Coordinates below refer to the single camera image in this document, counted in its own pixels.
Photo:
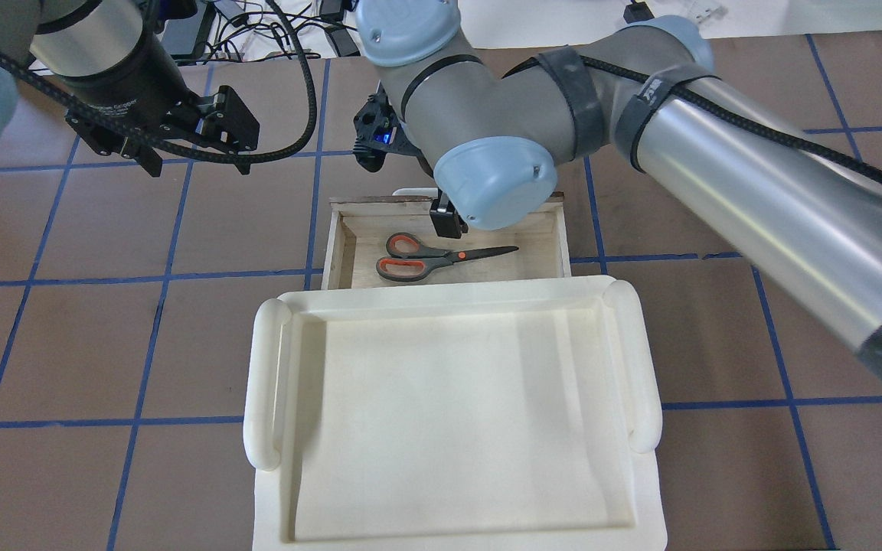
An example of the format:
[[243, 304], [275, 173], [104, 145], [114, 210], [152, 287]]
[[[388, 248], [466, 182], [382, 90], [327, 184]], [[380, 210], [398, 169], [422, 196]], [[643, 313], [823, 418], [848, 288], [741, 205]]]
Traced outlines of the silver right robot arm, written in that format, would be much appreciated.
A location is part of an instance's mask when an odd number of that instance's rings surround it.
[[557, 166], [613, 145], [882, 381], [882, 170], [725, 84], [692, 21], [635, 22], [497, 78], [455, 1], [360, 1], [354, 16], [403, 132], [470, 227], [519, 222]]

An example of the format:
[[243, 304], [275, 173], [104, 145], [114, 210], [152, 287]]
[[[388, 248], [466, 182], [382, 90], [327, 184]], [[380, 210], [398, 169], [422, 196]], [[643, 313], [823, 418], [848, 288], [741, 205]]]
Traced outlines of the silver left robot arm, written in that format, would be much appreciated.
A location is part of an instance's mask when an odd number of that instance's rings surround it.
[[[134, 1], [0, 1], [0, 53], [20, 67], [42, 63], [83, 102], [64, 117], [81, 140], [152, 177], [162, 171], [155, 147], [90, 121], [89, 109], [154, 139], [228, 155], [258, 147], [258, 119], [238, 94], [190, 90]], [[17, 78], [0, 66], [0, 138], [17, 104]]]

